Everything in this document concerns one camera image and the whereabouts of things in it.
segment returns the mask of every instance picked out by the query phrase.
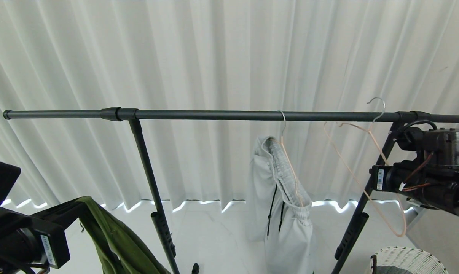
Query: white basket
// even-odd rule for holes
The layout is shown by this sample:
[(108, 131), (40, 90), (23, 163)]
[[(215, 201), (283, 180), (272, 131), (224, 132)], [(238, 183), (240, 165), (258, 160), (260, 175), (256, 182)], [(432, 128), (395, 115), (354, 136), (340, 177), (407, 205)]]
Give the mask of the white basket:
[(383, 248), (372, 255), (368, 270), (369, 274), (448, 274), (444, 265), (432, 254), (397, 246)]

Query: clothes hanger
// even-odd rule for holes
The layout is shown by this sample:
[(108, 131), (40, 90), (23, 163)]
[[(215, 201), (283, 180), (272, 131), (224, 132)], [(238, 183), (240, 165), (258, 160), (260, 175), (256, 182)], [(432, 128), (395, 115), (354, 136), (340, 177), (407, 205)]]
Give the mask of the clothes hanger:
[(297, 175), (294, 171), (294, 167), (292, 166), (292, 163), (290, 162), (290, 158), (287, 154), (287, 150), (285, 150), (285, 145), (284, 145), (284, 130), (285, 130), (285, 127), (287, 127), (287, 120), (285, 119), (285, 114), (282, 110), (278, 110), (280, 111), (280, 113), (282, 114), (282, 118), (284, 119), (284, 128), (282, 129), (282, 132), (280, 133), (280, 142), (278, 142), (277, 140), (273, 139), (275, 142), (277, 142), (278, 144), (280, 144), (280, 146), (282, 146), (282, 149), (284, 151), (284, 154), (285, 154), (285, 157), (287, 158), (287, 161), (289, 162), (289, 165), (290, 165), (290, 170), (292, 170), (292, 174), (294, 175), (294, 181), (295, 181), (295, 194), (297, 196), (297, 198), (299, 199), (299, 203), (301, 203), (301, 207), (304, 207), (304, 202), (303, 202), (303, 199), (302, 199), (302, 196), (299, 194), (299, 192), (297, 191), (297, 183), (299, 181), (299, 179), (297, 179)]
[[(372, 121), (370, 127), (368, 129), (365, 129), (365, 128), (362, 128), (360, 126), (357, 126), (357, 125), (354, 125), (352, 123), (341, 123), (341, 125), (339, 125), (340, 127), (343, 126), (344, 124), (346, 125), (350, 125), (350, 126), (353, 126), (353, 127), (356, 127), (360, 130), (363, 130), (365, 132), (367, 132), (370, 137), (372, 137), (372, 140), (375, 144), (375, 146), (377, 147), (378, 151), (380, 152), (380, 155), (381, 157), (383, 158), (383, 161), (385, 162), (386, 165), (390, 165), (387, 158), (385, 157), (385, 155), (383, 154), (383, 151), (381, 150), (378, 142), (377, 142), (377, 139), (375, 139), (375, 136), (373, 135), (372, 133), (372, 128), (373, 128), (373, 125), (375, 123), (375, 121), (382, 117), (383, 114), (385, 113), (385, 110), (386, 110), (386, 105), (385, 105), (385, 101), (383, 101), (382, 98), (380, 97), (374, 97), (372, 98), (369, 102), (367, 102), (367, 104), (370, 104), (374, 99), (379, 99), (380, 101), (382, 101), (383, 103), (383, 109), (382, 109), (382, 112), (380, 115), (378, 115), (377, 117), (374, 118), (374, 120)], [(360, 184), (360, 182), (358, 181), (358, 179), (356, 178), (356, 175), (355, 173), (351, 170), (351, 168), (346, 164), (346, 162), (344, 161), (343, 159), (343, 156), (341, 155), (341, 153), (339, 152), (336, 144), (334, 143), (333, 139), (331, 139), (331, 136), (329, 135), (329, 133), (327, 132), (326, 130), (326, 123), (324, 123), (324, 132), (327, 136), (327, 138), (329, 139), (329, 142), (331, 143), (331, 145), (333, 146), (334, 150), (336, 151), (336, 153), (338, 154), (339, 158), (341, 159), (341, 161), (344, 163), (344, 165), (346, 166), (346, 168), (348, 169), (349, 173), (351, 174), (351, 176), (353, 177), (353, 180), (362, 188), (362, 185)], [(363, 189), (363, 193), (365, 193), (365, 195), (367, 196), (368, 200), (371, 202), (372, 206), (375, 208), (375, 210), (377, 211), (377, 213), (380, 215), (380, 217), (382, 218), (382, 220), (386, 223), (386, 225), (389, 227), (389, 229), (397, 236), (397, 237), (404, 237), (405, 233), (407, 232), (407, 221), (405, 220), (405, 213), (404, 213), (404, 208), (402, 206), (402, 202), (400, 201), (400, 196), (396, 193), (397, 195), (397, 201), (398, 201), (398, 206), (400, 207), (400, 213), (402, 214), (402, 221), (403, 221), (403, 226), (402, 226), (402, 233), (397, 233), (392, 225), (388, 222), (387, 218), (385, 217), (385, 215), (383, 214), (383, 212), (378, 208), (377, 204), (374, 203), (374, 201), (372, 200), (372, 198), (370, 197), (370, 195), (365, 191), (365, 188), (362, 188)]]

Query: white curtain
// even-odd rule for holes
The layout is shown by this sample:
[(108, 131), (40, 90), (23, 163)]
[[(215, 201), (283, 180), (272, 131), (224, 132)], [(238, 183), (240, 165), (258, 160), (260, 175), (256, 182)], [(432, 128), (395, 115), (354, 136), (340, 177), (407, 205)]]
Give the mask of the white curtain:
[[(0, 1), (0, 160), (22, 168), (14, 203), (91, 195), (130, 208), (151, 194), (127, 122), (6, 121), (5, 109), (380, 111), (374, 96), (388, 112), (459, 114), (459, 1)], [(244, 199), (254, 139), (283, 126), (142, 125), (174, 207)], [(285, 144), (311, 198), (343, 206), (361, 188), (322, 126), (287, 123)], [(374, 126), (382, 143), (389, 126)], [(365, 184), (370, 138), (329, 127)]]

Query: metal hook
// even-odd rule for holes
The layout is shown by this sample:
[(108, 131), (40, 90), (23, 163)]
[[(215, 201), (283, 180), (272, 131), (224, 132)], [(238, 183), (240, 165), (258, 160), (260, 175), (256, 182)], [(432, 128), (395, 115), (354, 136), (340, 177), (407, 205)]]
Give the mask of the metal hook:
[(285, 127), (287, 126), (287, 120), (285, 119), (284, 112), (281, 111), (280, 109), (279, 109), (279, 111), (280, 111), (280, 113), (282, 113), (282, 117), (284, 118), (284, 128), (282, 129), (282, 132), (281, 132), (281, 134), (280, 134), (280, 137), (282, 137), (282, 136), (284, 135)]
[(382, 98), (380, 98), (380, 97), (374, 97), (374, 98), (372, 98), (369, 102), (367, 102), (367, 104), (370, 104), (370, 103), (371, 103), (373, 100), (375, 100), (375, 99), (379, 99), (380, 101), (382, 101), (383, 109), (382, 109), (382, 113), (381, 113), (380, 115), (378, 115), (377, 117), (375, 117), (375, 119), (372, 121), (372, 123), (375, 123), (375, 121), (376, 121), (378, 118), (382, 117), (383, 114), (385, 113), (385, 101), (384, 101)]

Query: green cloth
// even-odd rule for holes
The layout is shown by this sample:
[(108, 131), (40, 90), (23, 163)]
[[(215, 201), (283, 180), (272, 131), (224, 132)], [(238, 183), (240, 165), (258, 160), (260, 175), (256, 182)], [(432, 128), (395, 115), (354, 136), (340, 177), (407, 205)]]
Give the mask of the green cloth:
[(76, 200), (89, 208), (80, 221), (87, 230), (105, 274), (169, 274), (143, 241), (90, 196)]

